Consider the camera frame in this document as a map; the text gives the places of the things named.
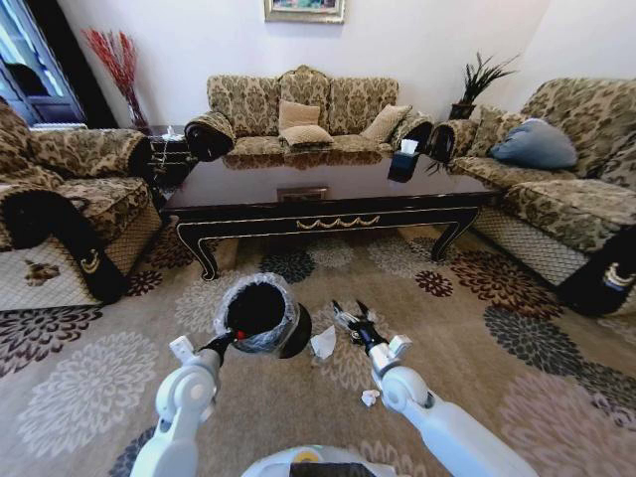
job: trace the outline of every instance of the framed picture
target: framed picture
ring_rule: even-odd
[[[278,202],[321,201],[327,198],[328,187],[295,187],[276,189]]]
[[[265,22],[344,23],[345,0],[263,0]]]

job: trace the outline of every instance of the floral patterned carpet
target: floral patterned carpet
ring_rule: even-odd
[[[532,274],[467,234],[441,263],[433,228],[210,243],[222,276],[161,233],[104,307],[0,313],[0,475],[127,476],[152,435],[154,396],[177,361],[168,343],[208,341],[225,290],[272,271],[291,284],[314,332],[330,302],[377,315],[381,334],[414,342],[406,363],[463,406],[540,475],[636,475],[636,323],[561,306]],[[237,476],[283,448],[355,449],[399,474],[445,475],[401,416],[379,403],[361,348],[338,329],[334,354],[292,360],[230,349],[218,407],[200,428],[200,475]]]

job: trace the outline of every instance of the potted plant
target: potted plant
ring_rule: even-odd
[[[493,57],[488,58],[484,62],[482,61],[479,52],[477,52],[477,67],[470,63],[466,65],[466,72],[464,74],[466,90],[459,102],[453,103],[448,119],[468,119],[470,113],[473,112],[473,109],[475,108],[473,101],[490,85],[491,82],[498,78],[503,78],[507,75],[511,75],[512,73],[516,73],[514,70],[506,71],[505,68],[518,56],[519,55],[516,55],[498,65],[488,66]]]

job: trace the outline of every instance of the floral upholstered sofa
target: floral upholstered sofa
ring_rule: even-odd
[[[521,113],[500,112],[490,136],[480,135],[481,124],[471,119],[439,124],[431,148],[437,156],[447,151],[452,170],[502,190],[500,204],[485,208],[475,228],[562,285],[609,240],[636,225],[636,80],[553,79]],[[545,171],[485,157],[526,117],[562,130],[576,148],[577,164]],[[632,288],[616,314],[634,312]]]
[[[117,300],[161,221],[137,131],[30,131],[0,98],[0,310]]]
[[[320,106],[319,125],[334,136],[328,146],[292,150],[278,139],[281,99]],[[399,149],[402,139],[423,146],[432,130],[429,116],[410,113],[378,144],[360,135],[388,104],[396,104],[398,82],[388,78],[329,78],[301,66],[280,78],[213,76],[210,111],[186,126],[191,150],[201,160],[225,155],[229,167],[310,167],[366,163]]]

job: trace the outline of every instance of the coffee table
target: coffee table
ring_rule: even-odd
[[[294,201],[279,202],[278,191],[288,189],[305,190],[307,200],[296,194]],[[431,251],[440,260],[497,194],[472,177],[449,174],[424,155],[302,170],[236,169],[217,159],[199,163],[161,212],[178,217],[179,239],[203,267],[203,279],[212,280],[218,267],[206,239],[443,224],[448,227]]]

